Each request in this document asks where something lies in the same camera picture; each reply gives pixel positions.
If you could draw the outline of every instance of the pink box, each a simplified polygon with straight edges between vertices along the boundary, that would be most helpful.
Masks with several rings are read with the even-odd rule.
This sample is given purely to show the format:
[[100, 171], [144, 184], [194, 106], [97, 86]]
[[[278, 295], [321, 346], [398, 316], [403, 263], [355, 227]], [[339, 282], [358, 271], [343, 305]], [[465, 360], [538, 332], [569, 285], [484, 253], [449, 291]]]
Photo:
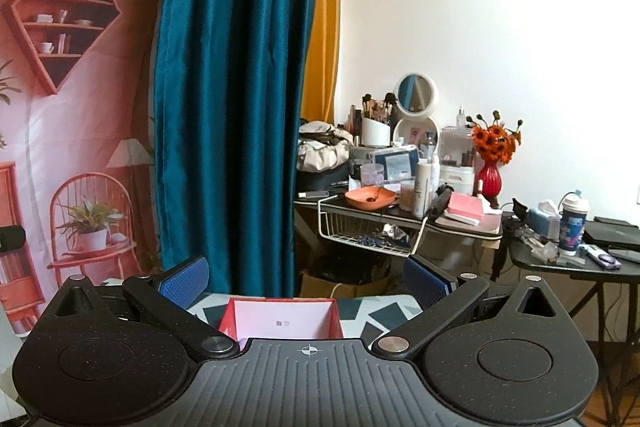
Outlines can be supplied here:
[[459, 216], [471, 217], [478, 221], [482, 220], [482, 217], [484, 216], [482, 201], [480, 198], [467, 196], [466, 194], [459, 194], [458, 192], [451, 193], [447, 212], [457, 214]]
[[218, 329], [240, 343], [248, 339], [342, 339], [334, 299], [230, 298]]

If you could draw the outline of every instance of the pink backdrop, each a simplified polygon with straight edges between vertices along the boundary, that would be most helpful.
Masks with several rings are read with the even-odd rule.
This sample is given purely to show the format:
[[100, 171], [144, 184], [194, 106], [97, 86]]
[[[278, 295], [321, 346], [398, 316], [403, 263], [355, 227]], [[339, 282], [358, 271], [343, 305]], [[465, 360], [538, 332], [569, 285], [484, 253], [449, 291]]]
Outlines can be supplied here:
[[[0, 0], [0, 5], [8, 1]], [[108, 169], [107, 163], [127, 137], [149, 145], [149, 62], [159, 0], [115, 1], [121, 16], [79, 59], [57, 94], [45, 92], [15, 33], [5, 17], [0, 18], [0, 63], [14, 59], [2, 76], [15, 75], [17, 78], [8, 83], [22, 90], [9, 93], [10, 105], [0, 103], [0, 130], [7, 143], [0, 149], [0, 164], [15, 163], [17, 199], [28, 251], [47, 301], [58, 288], [53, 270], [47, 269], [52, 262], [49, 205], [54, 192], [85, 172], [114, 176], [131, 191], [131, 172]], [[149, 270], [158, 265], [150, 194], [152, 167], [134, 169], [136, 255], [143, 269]], [[130, 273], [133, 263], [128, 258], [123, 262]], [[87, 271], [94, 283], [117, 272], [113, 261], [90, 265]], [[68, 269], [63, 278], [78, 272], [77, 268]]]

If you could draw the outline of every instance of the small mirror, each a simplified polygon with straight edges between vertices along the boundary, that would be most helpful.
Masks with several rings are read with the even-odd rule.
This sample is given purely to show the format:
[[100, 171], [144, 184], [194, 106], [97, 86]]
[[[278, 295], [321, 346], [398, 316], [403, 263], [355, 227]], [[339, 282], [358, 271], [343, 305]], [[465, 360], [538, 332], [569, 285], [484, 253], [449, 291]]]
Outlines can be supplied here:
[[438, 100], [433, 81], [417, 73], [405, 75], [396, 91], [398, 107], [410, 116], [431, 114]]

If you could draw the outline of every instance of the potted plant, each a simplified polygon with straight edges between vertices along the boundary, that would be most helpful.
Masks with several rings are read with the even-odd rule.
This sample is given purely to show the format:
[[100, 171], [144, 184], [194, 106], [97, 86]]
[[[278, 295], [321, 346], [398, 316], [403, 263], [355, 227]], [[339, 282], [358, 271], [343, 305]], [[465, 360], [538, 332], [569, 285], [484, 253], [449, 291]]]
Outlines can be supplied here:
[[125, 217], [117, 208], [89, 201], [84, 196], [82, 204], [66, 208], [70, 219], [56, 228], [65, 233], [71, 231], [76, 236], [76, 247], [82, 251], [104, 250], [109, 227]]
[[[8, 60], [2, 66], [0, 66], [0, 76], [2, 75], [2, 70], [4, 70], [4, 68], [7, 67], [9, 64], [11, 64], [13, 61], [14, 61], [13, 59]], [[0, 102], [4, 102], [6, 105], [11, 104], [11, 99], [9, 98], [7, 91], [22, 92], [21, 89], [18, 89], [17, 87], [12, 87], [6, 83], [6, 81], [11, 80], [12, 78], [17, 78], [17, 77], [6, 76], [4, 78], [0, 78]], [[2, 139], [2, 131], [0, 130], [0, 149], [4, 149], [5, 147], [6, 147], [6, 143], [4, 142], [4, 139]]]

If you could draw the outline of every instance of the cardboard box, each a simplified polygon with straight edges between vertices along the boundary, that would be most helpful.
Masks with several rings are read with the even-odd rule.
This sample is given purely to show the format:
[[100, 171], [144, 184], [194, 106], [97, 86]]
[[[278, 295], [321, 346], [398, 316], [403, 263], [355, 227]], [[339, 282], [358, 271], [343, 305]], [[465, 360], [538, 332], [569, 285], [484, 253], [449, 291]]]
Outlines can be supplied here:
[[334, 299], [353, 299], [355, 297], [369, 297], [382, 295], [389, 286], [389, 277], [370, 282], [369, 284], [337, 284], [325, 279], [312, 277], [307, 270], [302, 270], [302, 288], [300, 296], [332, 297]]
[[218, 327], [240, 343], [248, 339], [341, 339], [333, 299], [238, 299], [232, 297]]

